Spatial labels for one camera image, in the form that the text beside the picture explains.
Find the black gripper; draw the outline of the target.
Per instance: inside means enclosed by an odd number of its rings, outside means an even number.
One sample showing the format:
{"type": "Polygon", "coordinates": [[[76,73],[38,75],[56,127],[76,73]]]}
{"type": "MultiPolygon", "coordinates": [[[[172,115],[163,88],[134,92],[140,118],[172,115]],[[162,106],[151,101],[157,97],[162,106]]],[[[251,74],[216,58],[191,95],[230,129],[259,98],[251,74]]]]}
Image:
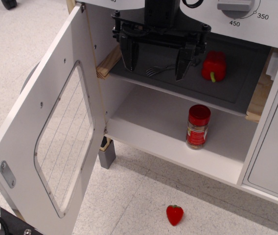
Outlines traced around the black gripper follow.
{"type": "Polygon", "coordinates": [[[178,48],[176,81],[182,80],[190,66],[198,65],[197,55],[206,50],[211,27],[182,12],[179,0],[146,0],[144,7],[116,10],[114,38],[119,42],[124,66],[134,71],[139,44],[178,48]]]}

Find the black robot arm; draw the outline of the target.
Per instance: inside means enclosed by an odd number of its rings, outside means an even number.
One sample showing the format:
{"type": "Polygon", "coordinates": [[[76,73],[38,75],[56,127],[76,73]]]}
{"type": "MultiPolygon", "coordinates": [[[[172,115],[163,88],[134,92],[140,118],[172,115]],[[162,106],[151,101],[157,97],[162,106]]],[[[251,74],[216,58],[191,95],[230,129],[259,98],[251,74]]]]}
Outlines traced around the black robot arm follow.
{"type": "Polygon", "coordinates": [[[188,68],[206,50],[211,26],[188,17],[179,0],[146,0],[144,8],[115,10],[113,37],[119,43],[124,66],[134,71],[139,58],[139,44],[178,49],[176,80],[184,78],[188,68]]]}

